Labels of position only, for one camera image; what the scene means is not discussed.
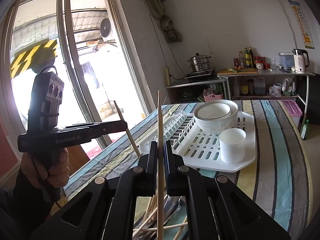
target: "red wall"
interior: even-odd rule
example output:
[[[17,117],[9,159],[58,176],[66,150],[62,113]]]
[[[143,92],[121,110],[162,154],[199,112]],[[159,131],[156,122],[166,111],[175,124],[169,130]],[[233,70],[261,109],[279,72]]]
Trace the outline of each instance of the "red wall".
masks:
[[[9,171],[17,162],[6,138],[7,131],[3,129],[3,122],[0,117],[0,177]]]

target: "stainless steel pot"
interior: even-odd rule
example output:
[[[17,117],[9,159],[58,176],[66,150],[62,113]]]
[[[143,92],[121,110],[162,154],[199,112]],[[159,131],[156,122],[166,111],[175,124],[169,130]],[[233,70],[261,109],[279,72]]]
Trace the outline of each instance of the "stainless steel pot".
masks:
[[[188,62],[190,62],[190,67],[192,68],[193,72],[199,72],[210,69],[210,62],[207,55],[199,55],[199,53],[196,53],[195,56],[191,57]]]

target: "human hand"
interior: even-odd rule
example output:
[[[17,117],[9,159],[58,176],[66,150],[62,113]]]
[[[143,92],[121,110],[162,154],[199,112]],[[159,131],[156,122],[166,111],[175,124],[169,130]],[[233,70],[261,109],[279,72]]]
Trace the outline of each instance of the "human hand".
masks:
[[[42,179],[53,185],[55,188],[65,186],[69,181],[69,157],[66,148],[61,149],[59,154],[59,161],[49,168],[49,174],[44,166],[35,158],[35,164]],[[29,153],[24,153],[21,159],[21,170],[31,185],[36,188],[42,188],[38,181],[37,173],[33,167],[31,156]]]

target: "dining table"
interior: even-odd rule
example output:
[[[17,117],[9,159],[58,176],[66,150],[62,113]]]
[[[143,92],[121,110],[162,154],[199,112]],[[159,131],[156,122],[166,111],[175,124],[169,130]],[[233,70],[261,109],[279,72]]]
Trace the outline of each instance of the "dining table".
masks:
[[[313,187],[310,165],[298,129],[280,100],[234,101],[238,110],[254,117],[256,158],[253,163],[233,173],[197,169],[203,176],[228,177],[238,188],[270,215],[296,240],[312,217]],[[202,103],[163,106],[164,122],[182,110],[193,113]],[[134,126],[130,132],[136,144],[157,129],[157,111]],[[138,157],[127,137],[122,136],[99,155],[75,172],[64,187],[70,200],[97,176],[111,179],[137,165]],[[138,228],[148,205],[149,197],[138,197],[134,227]],[[175,214],[166,225],[182,223],[186,206],[179,197],[169,197],[165,216]],[[179,228],[164,231],[164,239],[172,240]],[[185,226],[178,239],[188,238]]]

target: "electric kettle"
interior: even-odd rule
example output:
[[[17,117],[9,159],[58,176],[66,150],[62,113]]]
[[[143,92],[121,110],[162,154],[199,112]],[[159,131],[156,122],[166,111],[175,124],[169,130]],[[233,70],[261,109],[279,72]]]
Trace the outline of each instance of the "electric kettle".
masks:
[[[296,69],[296,72],[298,73],[305,73],[306,68],[309,66],[309,55],[308,52],[305,49],[293,49],[293,58],[294,58],[294,67]],[[305,62],[304,54],[307,55],[308,64]]]

